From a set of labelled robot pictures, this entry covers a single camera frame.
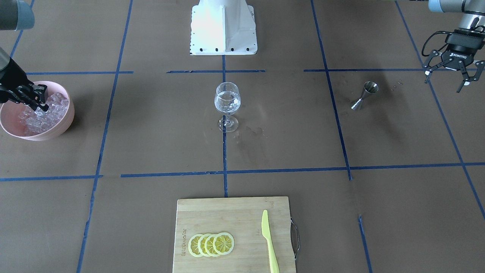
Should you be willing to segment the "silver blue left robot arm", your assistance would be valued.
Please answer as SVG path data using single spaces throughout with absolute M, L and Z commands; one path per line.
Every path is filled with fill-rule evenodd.
M 462 82 L 457 88 L 477 82 L 484 70 L 484 60 L 475 59 L 475 54 L 484 47 L 485 4 L 483 0 L 430 0 L 428 9 L 437 13 L 461 13 L 459 26 L 452 32 L 436 31 L 425 42 L 421 55 L 426 57 L 422 67 L 428 83 L 431 75 L 441 67 L 462 74 Z M 444 45 L 429 54 L 424 53 L 427 43 L 436 35 L 446 35 Z

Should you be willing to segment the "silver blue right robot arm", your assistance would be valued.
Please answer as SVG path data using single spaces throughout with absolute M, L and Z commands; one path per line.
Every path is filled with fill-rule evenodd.
M 26 30 L 33 28 L 35 16 L 30 5 L 23 0 L 0 2 L 0 29 Z M 0 102 L 24 104 L 32 110 L 47 112 L 47 86 L 30 81 L 26 73 L 3 48 L 0 49 Z

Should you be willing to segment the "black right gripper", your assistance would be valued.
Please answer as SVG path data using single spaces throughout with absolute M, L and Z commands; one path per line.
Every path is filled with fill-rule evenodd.
M 45 98 L 47 95 L 47 85 L 32 84 L 27 78 L 26 73 L 12 58 L 10 58 L 7 64 L 1 64 L 0 83 L 0 103 L 3 104 L 10 100 L 18 104 L 22 103 L 27 105 L 34 111 L 39 108 L 47 112 L 49 109 Z M 17 91 L 17 88 L 21 85 L 27 88 L 23 91 Z

